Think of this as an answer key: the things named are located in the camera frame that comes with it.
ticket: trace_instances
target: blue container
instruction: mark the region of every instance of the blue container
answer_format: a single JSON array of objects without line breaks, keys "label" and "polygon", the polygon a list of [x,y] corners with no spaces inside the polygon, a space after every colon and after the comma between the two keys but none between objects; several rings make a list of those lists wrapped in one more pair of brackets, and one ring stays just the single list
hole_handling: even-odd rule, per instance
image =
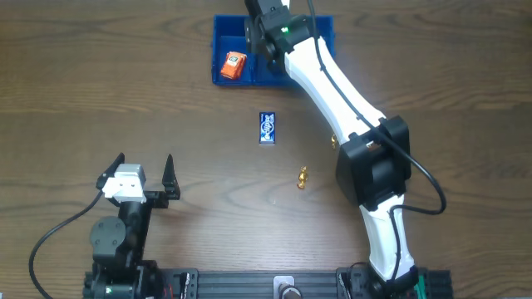
[{"label": "blue container", "polygon": [[[283,71],[271,72],[268,62],[261,55],[254,55],[246,51],[244,20],[249,16],[214,16],[213,31],[213,65],[211,68],[213,83],[217,86],[296,86]],[[334,51],[334,24],[332,16],[318,16],[316,19],[320,35],[325,39],[332,57]],[[230,51],[237,51],[248,56],[239,80],[230,80],[219,73],[225,63],[225,57]]]}]

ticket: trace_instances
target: blue and white package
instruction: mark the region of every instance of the blue and white package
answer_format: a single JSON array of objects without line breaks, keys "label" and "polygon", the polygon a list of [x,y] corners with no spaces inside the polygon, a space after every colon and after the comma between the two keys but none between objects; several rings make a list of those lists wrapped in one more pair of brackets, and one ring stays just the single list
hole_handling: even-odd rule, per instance
[{"label": "blue and white package", "polygon": [[275,144],[275,112],[260,112],[261,145]]}]

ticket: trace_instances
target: blue tray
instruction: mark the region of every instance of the blue tray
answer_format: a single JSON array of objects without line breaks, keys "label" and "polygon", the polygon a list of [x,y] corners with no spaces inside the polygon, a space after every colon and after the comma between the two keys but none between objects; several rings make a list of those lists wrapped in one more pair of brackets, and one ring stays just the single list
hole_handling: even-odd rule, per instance
[{"label": "blue tray", "polygon": [[[296,86],[297,83],[281,70],[271,72],[268,69],[268,62],[262,56],[246,52],[244,20],[248,17],[214,16],[213,65],[211,68],[213,83],[217,86]],[[335,57],[333,17],[318,16],[316,26],[325,39],[332,57]],[[230,80],[219,74],[224,66],[225,57],[230,51],[248,55],[239,80]]]}]

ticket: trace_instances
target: wood grain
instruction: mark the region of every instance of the wood grain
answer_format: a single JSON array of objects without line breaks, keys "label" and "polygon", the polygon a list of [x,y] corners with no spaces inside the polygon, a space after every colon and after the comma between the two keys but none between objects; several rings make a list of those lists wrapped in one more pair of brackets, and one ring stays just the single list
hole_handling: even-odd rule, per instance
[{"label": "wood grain", "polygon": [[[532,296],[532,2],[315,1],[335,17],[337,62],[411,129],[444,186],[440,217],[405,214],[423,267],[457,297]],[[305,3],[293,10],[307,12]],[[0,2],[0,292],[38,298],[35,242],[85,207],[121,151],[159,188],[172,153],[183,199],[151,218],[146,258],[203,270],[334,269],[367,260],[362,217],[334,180],[331,129],[300,90],[210,81],[212,17],[241,0]],[[278,113],[278,143],[257,115]],[[296,188],[307,165],[308,188]],[[407,201],[435,206],[414,173]],[[54,297],[78,298],[101,201],[39,251]]]}]

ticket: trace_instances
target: tabletop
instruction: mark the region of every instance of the tabletop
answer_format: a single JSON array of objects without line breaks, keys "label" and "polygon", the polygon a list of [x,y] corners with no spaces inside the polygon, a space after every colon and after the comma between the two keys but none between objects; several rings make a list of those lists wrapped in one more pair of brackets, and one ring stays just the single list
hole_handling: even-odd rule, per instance
[{"label": "tabletop", "polygon": [[[448,209],[404,213],[420,267],[449,269],[456,297],[532,296],[532,3],[316,0],[337,63],[440,181]],[[293,1],[294,13],[308,13]],[[335,269],[367,261],[362,215],[334,178],[332,130],[298,88],[221,88],[213,15],[242,0],[0,2],[0,292],[38,298],[35,242],[87,206],[120,153],[160,189],[172,154],[182,199],[152,213],[145,258],[200,270]],[[275,146],[259,112],[277,113]],[[299,190],[299,169],[309,180]],[[413,171],[406,202],[436,208]],[[101,200],[54,234],[36,273],[81,297]]]}]

